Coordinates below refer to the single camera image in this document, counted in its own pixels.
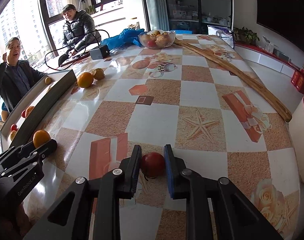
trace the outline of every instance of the open box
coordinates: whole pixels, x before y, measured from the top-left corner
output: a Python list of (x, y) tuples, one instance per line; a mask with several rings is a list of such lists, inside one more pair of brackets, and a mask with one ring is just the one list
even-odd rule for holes
[[(46, 77), (52, 79), (52, 83), (49, 85), (45, 84)], [(75, 82), (76, 76), (73, 70), (50, 73), (41, 78), (41, 80), (39, 80), (39, 82), (37, 82), (21, 99), (6, 119), (1, 129), (2, 151), (5, 151), (12, 146), (17, 147), (26, 144), (47, 112)], [(27, 118), (23, 118), (21, 113), (29, 106), (34, 106), (34, 109)], [(11, 142), (9, 135), (12, 124), (17, 125), (18, 131)]]

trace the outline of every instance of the black hair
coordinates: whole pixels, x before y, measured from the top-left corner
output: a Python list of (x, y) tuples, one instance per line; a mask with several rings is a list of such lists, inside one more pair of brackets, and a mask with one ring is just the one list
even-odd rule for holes
[(65, 5), (62, 9), (62, 14), (69, 11), (69, 10), (76, 10), (76, 8), (73, 4)]
[(11, 43), (12, 41), (18, 41), (18, 42), (21, 44), (20, 39), (19, 39), (18, 37), (13, 37), (13, 38), (11, 38), (11, 39), (9, 40), (9, 42), (6, 44), (5, 49), (9, 49), (10, 43)]

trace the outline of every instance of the cabinet door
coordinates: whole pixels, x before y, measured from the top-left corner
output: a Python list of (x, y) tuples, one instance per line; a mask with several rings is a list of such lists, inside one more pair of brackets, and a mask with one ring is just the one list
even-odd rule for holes
[(170, 30), (200, 33), (199, 0), (167, 0)]
[(202, 34), (207, 34), (208, 25), (230, 28), (231, 0), (201, 0)]

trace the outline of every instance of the blue plastic bag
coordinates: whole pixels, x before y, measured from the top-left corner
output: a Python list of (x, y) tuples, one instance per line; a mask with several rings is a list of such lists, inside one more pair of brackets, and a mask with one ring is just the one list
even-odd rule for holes
[(101, 45), (107, 45), (109, 50), (121, 47), (125, 44), (134, 43), (137, 46), (141, 46), (138, 35), (142, 33), (144, 29), (124, 29), (119, 35), (107, 38), (101, 41)]

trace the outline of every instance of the fruit bowl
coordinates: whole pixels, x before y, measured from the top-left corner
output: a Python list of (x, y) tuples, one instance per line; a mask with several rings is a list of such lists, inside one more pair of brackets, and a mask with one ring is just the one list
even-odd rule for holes
[(162, 49), (171, 46), (175, 36), (175, 31), (151, 30), (140, 33), (139, 41), (146, 48)]

